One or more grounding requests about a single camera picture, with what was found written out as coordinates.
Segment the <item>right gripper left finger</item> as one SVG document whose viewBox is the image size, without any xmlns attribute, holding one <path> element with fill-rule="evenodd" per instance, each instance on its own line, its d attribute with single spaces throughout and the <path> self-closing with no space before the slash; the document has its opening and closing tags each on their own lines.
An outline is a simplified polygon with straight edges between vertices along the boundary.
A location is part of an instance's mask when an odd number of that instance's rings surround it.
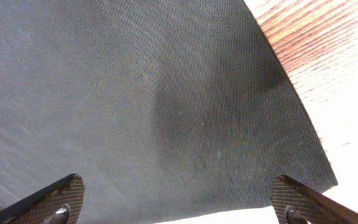
<svg viewBox="0 0 358 224">
<path fill-rule="evenodd" d="M 83 206 L 85 185 L 70 174 L 0 211 L 0 223 L 76 224 Z"/>
</svg>

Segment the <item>black polo shirt Sydrogen logo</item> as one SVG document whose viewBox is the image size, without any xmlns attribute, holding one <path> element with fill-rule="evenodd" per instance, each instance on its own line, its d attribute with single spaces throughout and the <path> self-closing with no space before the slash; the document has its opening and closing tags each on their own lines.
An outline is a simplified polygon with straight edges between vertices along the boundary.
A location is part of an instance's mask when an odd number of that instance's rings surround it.
<svg viewBox="0 0 358 224">
<path fill-rule="evenodd" d="M 71 173 L 81 223 L 270 205 L 337 185 L 244 1 L 0 1 L 0 208 Z"/>
</svg>

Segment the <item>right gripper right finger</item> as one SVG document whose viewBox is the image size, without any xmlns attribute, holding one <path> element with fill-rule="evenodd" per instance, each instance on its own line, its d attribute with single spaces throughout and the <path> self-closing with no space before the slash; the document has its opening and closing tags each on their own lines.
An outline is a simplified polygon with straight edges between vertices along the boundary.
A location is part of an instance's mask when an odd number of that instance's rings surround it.
<svg viewBox="0 0 358 224">
<path fill-rule="evenodd" d="M 280 224 L 358 223 L 358 213 L 287 175 L 273 179 L 270 201 Z"/>
</svg>

